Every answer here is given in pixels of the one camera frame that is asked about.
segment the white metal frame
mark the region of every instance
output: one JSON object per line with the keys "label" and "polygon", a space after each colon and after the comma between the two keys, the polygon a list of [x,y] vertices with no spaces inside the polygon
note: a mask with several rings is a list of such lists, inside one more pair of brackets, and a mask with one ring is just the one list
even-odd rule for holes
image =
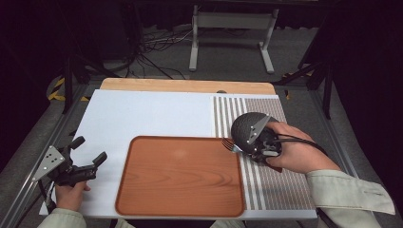
{"label": "white metal frame", "polygon": [[227,29],[265,29],[266,36],[259,42],[259,49],[268,73],[274,73],[272,61],[267,50],[273,29],[278,17],[278,9],[272,13],[227,13],[227,12],[200,12],[198,6],[193,9],[193,42],[190,53],[189,70],[196,71],[198,62],[199,28],[227,28]]}

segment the striped mat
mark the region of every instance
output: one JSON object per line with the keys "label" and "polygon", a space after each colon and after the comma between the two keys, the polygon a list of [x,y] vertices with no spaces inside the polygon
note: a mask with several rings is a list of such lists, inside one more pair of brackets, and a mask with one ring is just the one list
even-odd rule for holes
{"label": "striped mat", "polygon": [[[247,112],[266,113],[286,122],[277,96],[250,99],[217,95],[211,101],[215,137],[231,138],[232,122]],[[304,175],[285,169],[278,173],[242,154],[240,167],[246,210],[315,210]]]}

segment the white table surface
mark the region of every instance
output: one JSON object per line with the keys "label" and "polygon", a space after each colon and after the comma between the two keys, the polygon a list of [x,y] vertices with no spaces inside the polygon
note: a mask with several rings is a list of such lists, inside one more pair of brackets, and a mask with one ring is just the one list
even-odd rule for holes
{"label": "white table surface", "polygon": [[[83,136],[86,142],[71,151],[71,158],[77,166],[88,165],[105,151],[107,159],[99,167],[97,178],[88,181],[91,191],[84,193],[80,212],[86,217],[93,218],[145,219],[145,217],[123,217],[115,210],[115,200],[130,141],[140,135],[212,137],[214,117],[211,97],[214,95],[217,94],[97,89],[75,135],[75,137]],[[277,98],[277,95],[222,96]],[[47,214],[47,209],[43,205],[40,215]],[[315,210],[246,210],[238,219],[316,217]]]}

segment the person's right hand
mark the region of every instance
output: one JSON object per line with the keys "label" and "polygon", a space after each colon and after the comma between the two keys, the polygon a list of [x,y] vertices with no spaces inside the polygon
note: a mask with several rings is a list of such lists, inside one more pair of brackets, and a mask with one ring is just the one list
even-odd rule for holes
{"label": "person's right hand", "polygon": [[[313,142],[309,135],[287,123],[269,122],[267,126],[272,128],[277,134],[291,135]],[[279,138],[291,139],[285,136],[279,136]],[[267,158],[267,163],[275,167],[285,168],[302,174],[320,169],[340,170],[325,154],[307,143],[282,142],[281,147],[281,154],[278,157]]]}

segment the sleeve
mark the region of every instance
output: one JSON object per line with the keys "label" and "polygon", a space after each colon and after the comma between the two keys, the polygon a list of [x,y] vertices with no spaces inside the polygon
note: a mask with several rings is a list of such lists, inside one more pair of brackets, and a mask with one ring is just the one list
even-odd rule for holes
{"label": "sleeve", "polygon": [[313,171],[306,177],[314,204],[338,227],[380,227],[372,211],[394,215],[393,201],[380,184],[336,170]]}
{"label": "sleeve", "polygon": [[78,212],[70,211],[67,209],[56,208],[53,212],[48,215],[42,223],[38,226],[39,228],[86,228],[86,221]]}

